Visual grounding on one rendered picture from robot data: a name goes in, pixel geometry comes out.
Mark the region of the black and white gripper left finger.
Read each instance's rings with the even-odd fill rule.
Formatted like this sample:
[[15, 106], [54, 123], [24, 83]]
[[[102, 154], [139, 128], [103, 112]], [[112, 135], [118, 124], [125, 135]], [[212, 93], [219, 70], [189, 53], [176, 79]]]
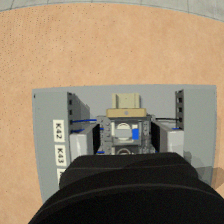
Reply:
[[71, 163], [78, 156], [96, 155], [100, 145], [100, 124], [91, 124], [80, 133], [72, 133], [70, 138]]

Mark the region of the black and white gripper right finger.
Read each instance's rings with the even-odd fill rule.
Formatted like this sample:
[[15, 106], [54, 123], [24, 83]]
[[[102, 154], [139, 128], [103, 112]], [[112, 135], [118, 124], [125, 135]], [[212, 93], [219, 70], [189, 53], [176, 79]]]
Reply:
[[159, 153], [175, 152], [184, 156], [184, 131], [174, 130], [160, 122], [151, 122], [151, 144]]

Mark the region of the grey mounting plate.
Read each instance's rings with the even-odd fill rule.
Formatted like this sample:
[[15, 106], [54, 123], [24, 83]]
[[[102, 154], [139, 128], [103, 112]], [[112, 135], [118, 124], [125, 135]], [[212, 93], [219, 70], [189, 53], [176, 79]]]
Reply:
[[96, 119], [97, 116], [106, 116], [106, 109], [119, 108], [146, 108], [146, 115], [156, 115], [156, 118], [175, 118], [175, 91], [181, 89], [214, 89], [215, 90], [215, 137], [212, 171], [212, 182], [216, 131], [217, 131], [217, 90], [216, 85], [201, 84], [121, 84], [121, 85], [89, 85], [68, 86], [32, 89], [32, 118], [35, 157], [42, 203], [44, 193], [42, 189], [41, 173], [36, 136], [35, 121], [35, 93], [42, 92], [69, 92], [75, 93], [75, 121]]

